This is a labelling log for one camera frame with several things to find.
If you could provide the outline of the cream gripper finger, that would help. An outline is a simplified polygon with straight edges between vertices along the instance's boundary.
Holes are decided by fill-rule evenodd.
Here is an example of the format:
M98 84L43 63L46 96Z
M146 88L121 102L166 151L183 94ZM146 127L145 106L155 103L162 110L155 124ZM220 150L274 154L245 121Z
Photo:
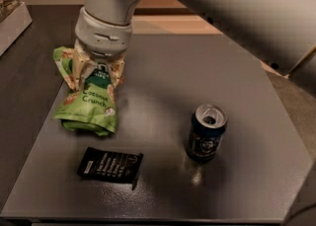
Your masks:
M125 66L124 62L125 54L123 53L120 57L107 62L108 73L110 75L111 83L116 88L124 81L123 70Z
M97 67L97 62L91 52L78 40L75 40L73 51L72 74L75 83L75 90L82 91L86 79Z

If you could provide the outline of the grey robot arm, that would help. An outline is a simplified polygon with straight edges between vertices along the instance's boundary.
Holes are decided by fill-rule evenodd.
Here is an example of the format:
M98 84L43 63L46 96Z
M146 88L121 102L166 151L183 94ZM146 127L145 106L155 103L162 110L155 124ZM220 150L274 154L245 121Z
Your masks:
M85 0L79 42L107 60L128 49L140 0ZM316 95L316 0L177 0L293 84Z

